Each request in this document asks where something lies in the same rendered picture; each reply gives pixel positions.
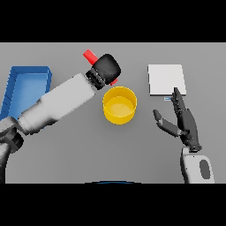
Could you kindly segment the pale square measuring scale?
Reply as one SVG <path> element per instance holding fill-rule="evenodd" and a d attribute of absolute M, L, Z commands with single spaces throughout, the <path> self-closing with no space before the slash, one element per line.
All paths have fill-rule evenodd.
<path fill-rule="evenodd" d="M 185 78 L 181 64 L 149 64 L 147 66 L 151 96 L 171 96 L 177 87 L 186 96 Z"/>

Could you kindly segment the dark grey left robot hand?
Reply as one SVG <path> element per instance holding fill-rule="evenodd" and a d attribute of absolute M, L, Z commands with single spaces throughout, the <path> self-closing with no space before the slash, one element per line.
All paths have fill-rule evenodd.
<path fill-rule="evenodd" d="M 111 54 L 101 56 L 86 73 L 88 80 L 97 89 L 101 90 L 117 79 L 121 68 Z"/>

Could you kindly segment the blue tray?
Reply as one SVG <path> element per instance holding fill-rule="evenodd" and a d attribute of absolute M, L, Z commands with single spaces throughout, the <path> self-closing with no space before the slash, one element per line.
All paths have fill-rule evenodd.
<path fill-rule="evenodd" d="M 50 90 L 52 73 L 48 66 L 12 66 L 9 72 L 0 120 L 17 119 Z"/>

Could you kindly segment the yellow bowl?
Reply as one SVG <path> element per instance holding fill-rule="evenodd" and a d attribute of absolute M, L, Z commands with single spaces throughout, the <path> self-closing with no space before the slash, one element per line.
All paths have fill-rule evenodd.
<path fill-rule="evenodd" d="M 112 87 L 102 98 L 104 116 L 112 124 L 127 124 L 137 108 L 137 97 L 128 87 Z"/>

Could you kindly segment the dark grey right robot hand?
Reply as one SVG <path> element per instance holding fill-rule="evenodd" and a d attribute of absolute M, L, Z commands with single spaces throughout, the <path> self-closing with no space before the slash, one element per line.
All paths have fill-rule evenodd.
<path fill-rule="evenodd" d="M 182 143 L 189 147 L 191 153 L 197 153 L 202 149 L 199 142 L 198 128 L 192 112 L 186 108 L 184 99 L 178 88 L 174 88 L 172 97 L 174 112 L 177 117 L 177 124 L 162 117 L 157 109 L 153 110 L 157 126 L 173 137 L 179 137 Z"/>

